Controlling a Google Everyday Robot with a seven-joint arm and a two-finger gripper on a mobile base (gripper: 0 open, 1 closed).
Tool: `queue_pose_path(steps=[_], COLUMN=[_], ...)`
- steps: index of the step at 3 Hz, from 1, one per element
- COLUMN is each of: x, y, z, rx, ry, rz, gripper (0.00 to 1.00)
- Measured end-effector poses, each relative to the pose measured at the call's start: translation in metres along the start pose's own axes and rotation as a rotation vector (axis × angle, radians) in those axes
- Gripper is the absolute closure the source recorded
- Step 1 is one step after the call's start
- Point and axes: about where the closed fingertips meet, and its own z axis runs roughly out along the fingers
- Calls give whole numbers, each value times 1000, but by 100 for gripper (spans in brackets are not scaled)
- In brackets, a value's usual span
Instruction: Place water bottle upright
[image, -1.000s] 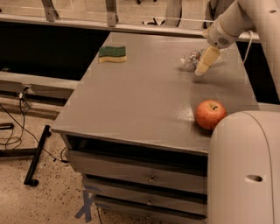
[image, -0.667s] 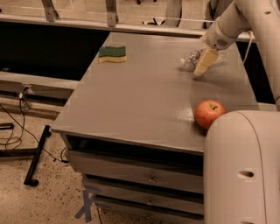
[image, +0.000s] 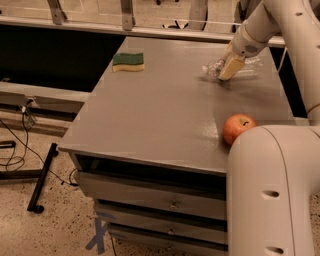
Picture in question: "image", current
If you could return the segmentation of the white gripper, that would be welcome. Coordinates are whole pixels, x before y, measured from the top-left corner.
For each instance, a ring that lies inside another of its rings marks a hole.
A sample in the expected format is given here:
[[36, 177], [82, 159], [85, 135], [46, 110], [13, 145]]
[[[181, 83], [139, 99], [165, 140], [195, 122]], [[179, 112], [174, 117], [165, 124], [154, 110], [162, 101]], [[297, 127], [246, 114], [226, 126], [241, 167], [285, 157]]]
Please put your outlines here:
[[258, 55], [266, 47], [267, 42], [264, 25], [260, 22], [245, 20], [224, 50], [222, 60], [225, 64], [218, 78], [222, 81], [231, 79], [245, 66], [245, 58]]

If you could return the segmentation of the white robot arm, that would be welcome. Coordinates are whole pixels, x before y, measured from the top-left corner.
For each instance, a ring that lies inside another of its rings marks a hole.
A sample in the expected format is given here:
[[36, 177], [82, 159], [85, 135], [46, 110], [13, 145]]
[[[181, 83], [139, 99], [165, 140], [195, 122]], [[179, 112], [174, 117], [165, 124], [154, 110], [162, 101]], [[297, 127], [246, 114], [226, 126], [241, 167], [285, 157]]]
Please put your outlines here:
[[319, 0], [261, 0], [222, 57], [227, 80], [283, 36], [306, 118], [258, 126], [233, 143], [227, 168], [229, 256], [315, 256], [309, 200], [320, 187]]

